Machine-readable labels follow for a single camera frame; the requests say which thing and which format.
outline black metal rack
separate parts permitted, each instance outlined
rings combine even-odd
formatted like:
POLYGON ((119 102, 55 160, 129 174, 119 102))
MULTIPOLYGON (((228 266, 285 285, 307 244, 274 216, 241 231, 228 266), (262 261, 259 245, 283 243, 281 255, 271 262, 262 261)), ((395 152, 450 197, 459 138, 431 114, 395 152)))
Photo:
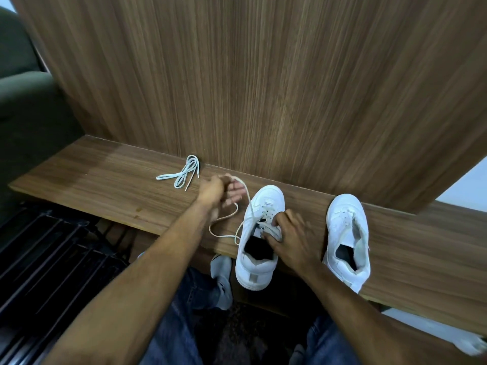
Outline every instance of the black metal rack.
POLYGON ((97 221, 59 205, 24 203, 0 225, 0 365, 40 363, 128 265, 97 221))

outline wooden bench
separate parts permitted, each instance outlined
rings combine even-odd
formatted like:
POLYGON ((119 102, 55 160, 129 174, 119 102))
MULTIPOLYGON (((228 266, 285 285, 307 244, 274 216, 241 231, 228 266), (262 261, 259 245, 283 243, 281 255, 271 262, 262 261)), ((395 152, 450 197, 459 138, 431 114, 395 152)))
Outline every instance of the wooden bench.
MULTIPOLYGON (((176 173, 185 159, 84 136, 10 184, 16 191, 137 229, 161 234, 195 199, 198 180, 175 189, 160 174, 176 173)), ((324 246, 326 210, 333 196, 212 165, 200 176, 231 172, 251 196, 266 184, 283 190, 286 207, 308 220, 314 243, 324 246)), ((245 205, 215 226, 233 234, 245 205)), ((487 335, 487 214, 440 202, 419 215, 364 204, 370 231, 372 275, 365 298, 487 335)), ((233 239, 206 233, 202 246, 235 257, 233 239)), ((287 267, 280 264, 280 269, 287 267)))

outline person's right hand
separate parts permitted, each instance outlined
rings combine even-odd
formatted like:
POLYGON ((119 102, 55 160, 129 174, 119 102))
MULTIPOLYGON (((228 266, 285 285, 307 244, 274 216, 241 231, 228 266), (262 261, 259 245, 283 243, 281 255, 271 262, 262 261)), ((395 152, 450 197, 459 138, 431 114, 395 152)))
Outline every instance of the person's right hand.
POLYGON ((312 231, 300 214, 287 209, 283 213, 278 213, 272 224, 281 227, 282 242, 278 242, 268 233, 264 233, 264 238, 277 256, 298 275, 302 276, 316 262, 321 263, 321 248, 312 243, 312 231))

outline leg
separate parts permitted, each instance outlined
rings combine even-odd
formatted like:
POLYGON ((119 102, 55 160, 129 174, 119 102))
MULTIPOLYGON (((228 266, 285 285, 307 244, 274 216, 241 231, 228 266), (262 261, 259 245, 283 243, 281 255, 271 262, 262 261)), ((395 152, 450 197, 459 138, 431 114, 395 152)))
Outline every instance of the leg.
POLYGON ((359 365, 352 346, 328 315, 319 316, 308 331, 305 364, 359 365))
POLYGON ((221 296, 218 279, 188 268, 140 364, 203 364, 194 339, 192 310, 217 307, 221 296))

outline forearm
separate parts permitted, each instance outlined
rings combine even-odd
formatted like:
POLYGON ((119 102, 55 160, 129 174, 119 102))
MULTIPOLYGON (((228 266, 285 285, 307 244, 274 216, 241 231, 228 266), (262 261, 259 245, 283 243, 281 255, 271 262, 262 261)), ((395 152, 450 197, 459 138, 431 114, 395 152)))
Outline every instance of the forearm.
POLYGON ((82 310, 45 363, 136 363, 173 299, 209 212, 193 203, 82 310))
POLYGON ((388 319, 344 285, 317 261, 303 279, 344 334, 361 362, 366 364, 478 363, 459 350, 438 353, 419 348, 411 338, 394 328, 388 319))

